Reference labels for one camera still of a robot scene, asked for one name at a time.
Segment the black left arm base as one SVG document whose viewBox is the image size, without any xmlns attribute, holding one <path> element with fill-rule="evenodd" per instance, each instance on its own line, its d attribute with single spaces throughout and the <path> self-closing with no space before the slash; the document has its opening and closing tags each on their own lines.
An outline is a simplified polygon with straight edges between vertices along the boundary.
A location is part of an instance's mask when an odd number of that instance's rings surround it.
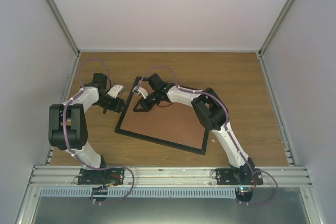
<svg viewBox="0 0 336 224">
<path fill-rule="evenodd" d="M 79 175 L 73 179 L 73 182 L 76 185 L 101 185 L 105 187 L 122 185 L 124 172 L 124 168 L 106 170 L 80 169 Z"/>
</svg>

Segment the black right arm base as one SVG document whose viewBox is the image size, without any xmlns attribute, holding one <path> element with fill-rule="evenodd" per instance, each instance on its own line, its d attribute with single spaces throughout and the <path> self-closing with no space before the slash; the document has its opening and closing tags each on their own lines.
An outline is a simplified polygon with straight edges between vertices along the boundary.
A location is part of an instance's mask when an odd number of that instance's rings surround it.
<svg viewBox="0 0 336 224">
<path fill-rule="evenodd" d="M 244 185 L 254 186 L 263 185 L 264 181 L 262 176 L 259 177 L 259 169 L 253 168 L 216 168 L 212 171 L 211 177 L 216 179 L 218 185 Z"/>
</svg>

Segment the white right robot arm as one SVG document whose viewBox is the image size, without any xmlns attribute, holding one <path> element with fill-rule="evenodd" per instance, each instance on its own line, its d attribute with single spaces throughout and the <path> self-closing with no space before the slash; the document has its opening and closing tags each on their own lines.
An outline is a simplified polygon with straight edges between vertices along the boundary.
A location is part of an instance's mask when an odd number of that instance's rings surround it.
<svg viewBox="0 0 336 224">
<path fill-rule="evenodd" d="M 224 149 L 233 170 L 233 180 L 240 185 L 247 183 L 254 172 L 252 159 L 246 154 L 231 127 L 228 109 L 213 89 L 194 90 L 163 81 L 158 74 L 147 78 L 153 92 L 140 87 L 143 80 L 132 89 L 142 98 L 133 108 L 134 112 L 149 112 L 163 101 L 179 103 L 193 108 L 200 124 L 212 132 Z"/>
</svg>

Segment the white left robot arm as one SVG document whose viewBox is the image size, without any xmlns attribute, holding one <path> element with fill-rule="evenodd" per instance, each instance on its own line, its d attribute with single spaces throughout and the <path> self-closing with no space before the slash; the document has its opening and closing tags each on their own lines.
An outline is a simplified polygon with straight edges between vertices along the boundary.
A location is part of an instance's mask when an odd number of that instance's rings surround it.
<svg viewBox="0 0 336 224">
<path fill-rule="evenodd" d="M 108 179 L 104 158 L 98 154 L 88 141 L 86 112 L 92 106 L 121 113 L 125 101 L 119 97 L 124 91 L 121 84 L 112 84 L 108 76 L 94 73 L 92 81 L 83 84 L 69 100 L 53 104 L 49 108 L 48 140 L 52 147 L 69 153 L 82 166 L 91 169 L 90 178 L 96 184 Z"/>
</svg>

